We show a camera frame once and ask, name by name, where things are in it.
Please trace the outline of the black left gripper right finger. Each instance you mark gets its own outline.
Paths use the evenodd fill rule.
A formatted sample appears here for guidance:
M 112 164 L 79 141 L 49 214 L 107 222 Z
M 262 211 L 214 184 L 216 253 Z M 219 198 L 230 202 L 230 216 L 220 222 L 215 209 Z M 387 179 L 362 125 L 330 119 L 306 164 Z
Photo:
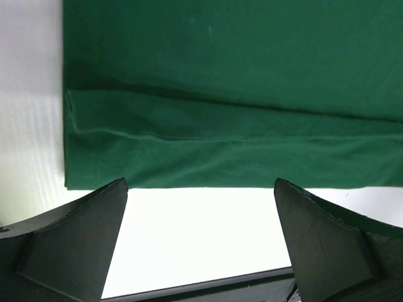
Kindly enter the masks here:
M 276 208 L 302 301 L 402 301 L 402 228 L 278 178 Z

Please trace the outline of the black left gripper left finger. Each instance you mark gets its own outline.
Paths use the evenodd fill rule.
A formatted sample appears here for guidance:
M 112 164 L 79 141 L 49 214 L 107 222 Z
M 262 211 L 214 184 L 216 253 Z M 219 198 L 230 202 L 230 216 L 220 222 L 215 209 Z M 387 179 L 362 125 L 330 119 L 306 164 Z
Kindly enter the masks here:
M 128 199 L 120 178 L 1 227 L 1 301 L 100 301 Z

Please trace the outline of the dark green t-shirt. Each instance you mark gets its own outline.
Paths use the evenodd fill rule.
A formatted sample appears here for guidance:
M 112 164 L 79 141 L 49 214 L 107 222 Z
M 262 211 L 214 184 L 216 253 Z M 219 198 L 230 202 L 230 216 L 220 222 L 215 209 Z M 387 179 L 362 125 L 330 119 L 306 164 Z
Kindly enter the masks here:
M 401 1 L 64 1 L 65 186 L 402 185 Z

